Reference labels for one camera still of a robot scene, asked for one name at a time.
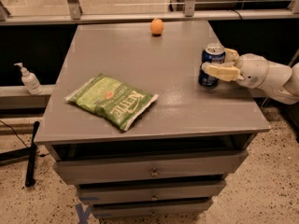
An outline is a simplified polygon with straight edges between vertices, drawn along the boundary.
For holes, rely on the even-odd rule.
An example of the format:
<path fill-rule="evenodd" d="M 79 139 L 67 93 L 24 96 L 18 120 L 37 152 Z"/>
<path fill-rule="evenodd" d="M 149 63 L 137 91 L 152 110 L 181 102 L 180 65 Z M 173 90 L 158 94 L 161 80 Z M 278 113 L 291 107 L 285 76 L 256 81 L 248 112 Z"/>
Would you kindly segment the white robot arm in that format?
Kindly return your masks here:
<path fill-rule="evenodd" d="M 253 53 L 238 55 L 233 49 L 225 52 L 224 63 L 204 62 L 203 71 L 222 81 L 260 89 L 267 97 L 286 105 L 299 102 L 299 63 L 289 67 Z"/>

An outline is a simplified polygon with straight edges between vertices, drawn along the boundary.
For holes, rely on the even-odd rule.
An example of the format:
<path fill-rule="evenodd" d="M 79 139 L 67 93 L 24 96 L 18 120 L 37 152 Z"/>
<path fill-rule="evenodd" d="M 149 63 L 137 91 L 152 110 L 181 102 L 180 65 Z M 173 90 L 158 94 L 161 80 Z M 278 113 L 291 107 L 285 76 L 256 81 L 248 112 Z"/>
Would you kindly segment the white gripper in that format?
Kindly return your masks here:
<path fill-rule="evenodd" d="M 238 85 L 250 89 L 258 88 L 263 83 L 269 69 L 268 61 L 264 57 L 252 53 L 239 57 L 235 49 L 225 48 L 224 51 L 225 63 L 205 62 L 201 69 L 212 77 L 223 81 L 236 81 Z"/>

